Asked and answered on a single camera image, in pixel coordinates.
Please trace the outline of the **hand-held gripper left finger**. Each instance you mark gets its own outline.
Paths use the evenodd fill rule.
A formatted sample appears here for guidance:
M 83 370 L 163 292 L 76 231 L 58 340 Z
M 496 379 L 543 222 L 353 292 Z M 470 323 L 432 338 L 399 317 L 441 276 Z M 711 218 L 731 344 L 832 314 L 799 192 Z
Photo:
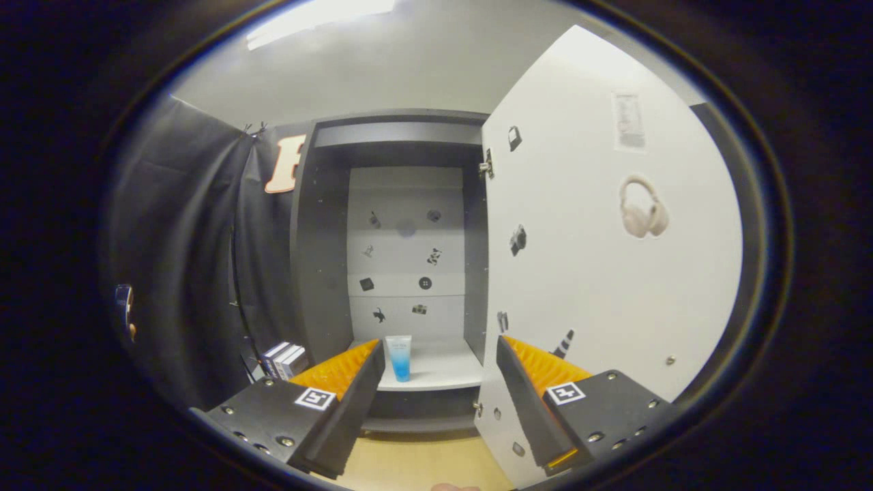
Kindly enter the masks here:
M 288 381 L 262 377 L 205 411 L 203 422 L 268 459 L 335 479 L 345 472 L 384 370 L 384 343 L 373 339 Z

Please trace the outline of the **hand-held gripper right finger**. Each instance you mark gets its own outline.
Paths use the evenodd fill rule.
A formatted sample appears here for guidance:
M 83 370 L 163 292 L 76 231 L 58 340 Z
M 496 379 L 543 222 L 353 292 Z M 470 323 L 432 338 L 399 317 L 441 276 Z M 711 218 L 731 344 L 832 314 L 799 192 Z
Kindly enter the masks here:
M 623 453 L 677 419 L 676 405 L 619 370 L 592 375 L 509 336 L 498 339 L 496 362 L 548 476 Z

